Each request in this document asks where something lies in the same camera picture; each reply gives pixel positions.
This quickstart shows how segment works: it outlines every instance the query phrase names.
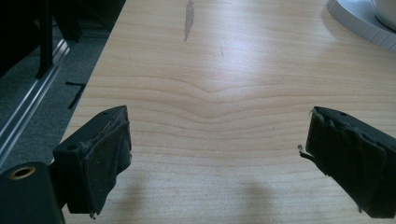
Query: light wood surface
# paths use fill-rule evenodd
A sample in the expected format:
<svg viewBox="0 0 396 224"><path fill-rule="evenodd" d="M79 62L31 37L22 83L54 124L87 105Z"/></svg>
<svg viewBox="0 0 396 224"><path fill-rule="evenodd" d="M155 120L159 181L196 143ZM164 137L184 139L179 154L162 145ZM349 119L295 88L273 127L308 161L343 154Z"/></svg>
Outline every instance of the light wood surface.
<svg viewBox="0 0 396 224"><path fill-rule="evenodd" d="M326 0L192 2L126 2L64 137L127 105L132 165L96 221L66 222L394 223L360 214L297 146L314 105L396 136L396 53Z"/></svg>

